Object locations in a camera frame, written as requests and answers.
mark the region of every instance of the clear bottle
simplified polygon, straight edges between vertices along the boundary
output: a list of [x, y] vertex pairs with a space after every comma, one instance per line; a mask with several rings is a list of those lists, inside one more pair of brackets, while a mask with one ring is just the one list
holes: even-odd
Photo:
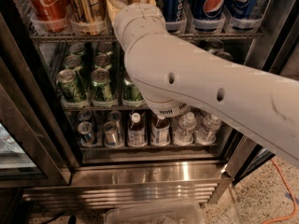
[[147, 144], [144, 122], [138, 113], [133, 113], [128, 120], [128, 145], [130, 147], [143, 147]]
[[151, 120], [150, 143], [156, 147], [164, 147], [169, 145], [169, 119], [163, 116], [156, 116]]
[[178, 146], [187, 146], [193, 141], [193, 132], [196, 127], [196, 118], [193, 112], [180, 117], [174, 132], [174, 143]]
[[215, 142], [216, 133], [221, 127], [221, 120], [211, 114], [203, 119], [200, 129], [196, 132], [196, 142], [202, 145], [209, 145]]

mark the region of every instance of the red can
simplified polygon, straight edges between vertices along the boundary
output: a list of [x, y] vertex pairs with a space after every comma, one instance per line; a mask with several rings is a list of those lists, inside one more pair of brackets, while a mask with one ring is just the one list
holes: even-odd
[[[37, 19], [40, 21], [57, 21], [64, 19], [66, 13], [65, 0], [29, 0]], [[60, 32], [61, 24], [51, 25], [49, 32]]]

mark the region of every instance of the white bottle cap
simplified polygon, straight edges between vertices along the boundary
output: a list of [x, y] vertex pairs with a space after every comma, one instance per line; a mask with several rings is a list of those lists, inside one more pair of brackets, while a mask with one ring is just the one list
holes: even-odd
[[132, 115], [132, 122], [138, 123], [140, 121], [140, 115], [138, 113], [133, 113]]
[[211, 115], [211, 118], [212, 118], [213, 120], [218, 120], [218, 119], [219, 119], [217, 116], [214, 116], [214, 115]]
[[186, 114], [186, 118], [187, 118], [187, 120], [194, 120], [194, 114], [193, 114], [193, 112], [188, 112]]
[[165, 119], [164, 116], [157, 116], [158, 119]]

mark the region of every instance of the orange cable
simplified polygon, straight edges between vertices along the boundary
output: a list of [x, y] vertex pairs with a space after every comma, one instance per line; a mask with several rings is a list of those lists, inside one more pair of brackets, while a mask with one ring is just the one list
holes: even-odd
[[294, 198], [294, 196], [293, 196], [293, 194], [292, 194], [292, 191], [291, 191], [291, 189], [290, 189], [290, 187], [289, 187], [287, 181], [285, 180], [285, 178], [284, 178], [284, 176], [283, 176], [281, 170], [279, 169], [278, 164], [277, 164], [273, 159], [271, 160], [271, 162], [272, 162], [272, 163], [274, 164], [274, 166], [277, 168], [277, 170], [278, 170], [278, 172], [279, 172], [279, 174], [280, 174], [280, 176], [281, 176], [281, 178], [282, 178], [282, 181], [284, 182], [284, 184], [285, 184], [287, 190], [289, 191], [290, 195], [292, 196], [293, 212], [292, 212], [292, 214], [289, 215], [289, 216], [285, 216], [285, 217], [277, 217], [277, 218], [273, 218], [273, 219], [270, 219], [270, 220], [266, 220], [266, 221], [263, 222], [262, 224], [268, 224], [268, 223], [272, 223], [272, 222], [276, 222], [276, 221], [280, 221], [280, 220], [288, 220], [288, 219], [291, 219], [291, 218], [295, 217], [296, 214], [297, 214], [297, 203], [296, 203], [296, 200], [295, 200], [295, 198]]

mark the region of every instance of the speckled floor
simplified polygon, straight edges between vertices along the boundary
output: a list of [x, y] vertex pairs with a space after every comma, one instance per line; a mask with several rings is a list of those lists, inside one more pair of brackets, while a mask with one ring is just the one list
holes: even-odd
[[[282, 159], [275, 158], [287, 179], [293, 194], [299, 198], [299, 169]], [[206, 224], [259, 224], [267, 219], [283, 217], [292, 213], [291, 197], [285, 188], [278, 171], [271, 161], [230, 187], [217, 204], [202, 206]], [[102, 212], [82, 211], [68, 213], [52, 224], [66, 224], [70, 215], [76, 215], [77, 224], [103, 223]], [[31, 216], [30, 224], [40, 224], [49, 220], [51, 214]], [[298, 224], [299, 214], [295, 218], [276, 223]]]

